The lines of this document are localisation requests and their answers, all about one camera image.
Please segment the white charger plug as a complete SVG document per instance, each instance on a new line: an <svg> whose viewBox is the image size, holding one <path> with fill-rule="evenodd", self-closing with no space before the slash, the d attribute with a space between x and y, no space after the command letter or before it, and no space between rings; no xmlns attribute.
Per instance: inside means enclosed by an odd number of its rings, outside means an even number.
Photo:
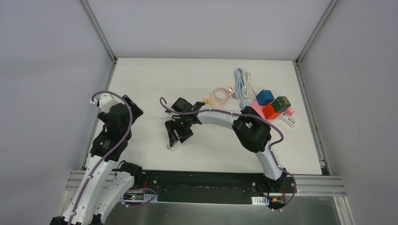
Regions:
<svg viewBox="0 0 398 225"><path fill-rule="evenodd" d="M177 151L181 148L182 143L177 139L169 139L168 143L166 144L166 149L169 151Z"/></svg>

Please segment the beige cube plug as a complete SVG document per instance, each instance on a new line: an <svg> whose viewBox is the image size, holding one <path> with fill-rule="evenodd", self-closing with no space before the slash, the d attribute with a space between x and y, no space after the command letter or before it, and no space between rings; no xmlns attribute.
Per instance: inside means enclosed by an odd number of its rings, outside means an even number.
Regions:
<svg viewBox="0 0 398 225"><path fill-rule="evenodd" d="M203 98L203 99L202 99L202 102L205 103L205 104L207 104L207 105L214 106L214 100L211 99L211 98Z"/></svg>

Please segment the dark green cube socket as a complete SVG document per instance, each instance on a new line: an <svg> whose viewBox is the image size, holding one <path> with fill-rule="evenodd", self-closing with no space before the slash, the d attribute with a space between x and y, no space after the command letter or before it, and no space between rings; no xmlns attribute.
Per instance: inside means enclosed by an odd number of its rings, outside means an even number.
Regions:
<svg viewBox="0 0 398 225"><path fill-rule="evenodd" d="M271 105L277 113L282 113L291 107L291 103L286 96L278 96L271 102Z"/></svg>

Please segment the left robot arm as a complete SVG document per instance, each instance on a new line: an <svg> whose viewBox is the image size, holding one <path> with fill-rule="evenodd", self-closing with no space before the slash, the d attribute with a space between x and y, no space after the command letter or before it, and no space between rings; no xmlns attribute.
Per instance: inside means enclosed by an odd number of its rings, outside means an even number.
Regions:
<svg viewBox="0 0 398 225"><path fill-rule="evenodd" d="M132 137L131 126L143 111L127 95L106 90L93 94L91 103L100 109L97 117L104 124L92 142L77 192L63 214L52 218L52 225L103 225L124 193L143 184L141 166L124 162L113 183L104 187Z"/></svg>

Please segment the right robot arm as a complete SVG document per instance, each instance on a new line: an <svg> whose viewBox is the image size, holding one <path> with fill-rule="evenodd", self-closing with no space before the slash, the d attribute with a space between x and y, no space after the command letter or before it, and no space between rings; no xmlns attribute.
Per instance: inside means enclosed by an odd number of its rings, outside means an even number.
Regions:
<svg viewBox="0 0 398 225"><path fill-rule="evenodd" d="M272 192L278 192L284 188L288 174L272 150L273 145L283 141L284 136L281 135L279 140L272 142L271 129L275 129L278 133L281 131L260 117L252 107L246 106L241 111L227 111L204 102L196 102L192 105L181 97L171 107L167 107L166 103L165 98L161 97L161 106L166 113L172 114L172 118L165 122L168 149L175 150L192 137L191 127L195 124L209 124L231 129L242 146L256 155L267 179L267 188Z"/></svg>

